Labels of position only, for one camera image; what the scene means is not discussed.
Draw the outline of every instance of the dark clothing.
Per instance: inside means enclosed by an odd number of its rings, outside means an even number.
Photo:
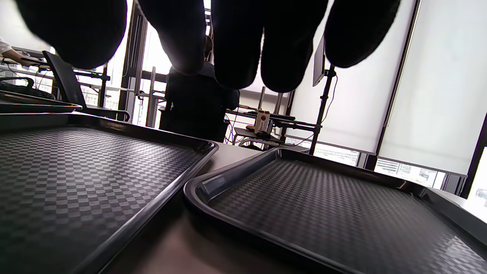
[[[196,76],[186,76],[171,68],[167,78],[166,97],[178,111],[221,112],[234,110],[240,99],[239,90],[223,88],[215,79],[215,69],[205,62]]]
[[[162,113],[160,129],[223,142],[229,124],[224,122],[225,110],[237,108],[239,97],[240,91],[218,84],[213,65],[208,62],[196,76],[171,68],[166,99],[172,107],[168,105]]]

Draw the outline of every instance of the person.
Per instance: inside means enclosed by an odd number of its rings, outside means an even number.
[[[211,38],[206,36],[204,56],[208,56],[211,50]],[[167,106],[167,116],[161,116],[161,129],[223,141],[225,111],[238,107],[240,91],[222,87],[216,81],[214,66],[206,60],[195,76],[182,74],[171,67],[166,82],[165,96],[170,105]]]
[[[2,55],[5,58],[12,59],[23,66],[31,66],[36,64],[34,62],[23,60],[22,58],[31,59],[31,57],[12,49],[12,47],[5,40],[3,40],[1,36],[0,36],[0,55]]]

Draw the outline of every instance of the person's hand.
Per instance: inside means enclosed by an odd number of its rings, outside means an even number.
[[[16,50],[13,50],[13,49],[2,53],[2,55],[6,58],[12,59],[13,61],[21,64],[22,66],[37,65],[37,63],[35,63],[35,62],[30,62],[30,61],[27,61],[25,59],[39,60],[39,59],[34,58],[34,57],[26,56],[26,55],[24,55],[24,54],[22,54]]]
[[[47,6],[37,1],[16,1],[29,29],[75,67],[92,68],[107,62],[125,32],[126,0],[85,0],[76,7],[60,0]],[[325,28],[328,60],[346,68],[368,57],[385,37],[399,2],[335,0]],[[188,75],[197,73],[203,66],[203,0],[139,3],[174,68]],[[264,84],[277,92],[295,89],[310,61],[313,36],[326,7],[327,0],[213,0],[218,82],[234,89],[252,83],[265,32],[261,60]]]

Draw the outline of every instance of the black plastic tray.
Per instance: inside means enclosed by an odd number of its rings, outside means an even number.
[[[275,149],[190,180],[200,228],[316,273],[486,273],[486,224],[434,190]]]
[[[69,113],[75,104],[0,90],[0,113]]]
[[[0,273],[97,273],[218,145],[84,114],[0,115]]]

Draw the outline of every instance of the table surface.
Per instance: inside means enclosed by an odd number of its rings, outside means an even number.
[[[210,172],[261,152],[219,143],[219,150],[201,173]],[[437,191],[454,202],[465,199]],[[260,274],[302,273],[256,250],[217,234],[201,234],[190,223],[182,197],[172,199],[173,217],[158,215],[104,271],[110,274]]]

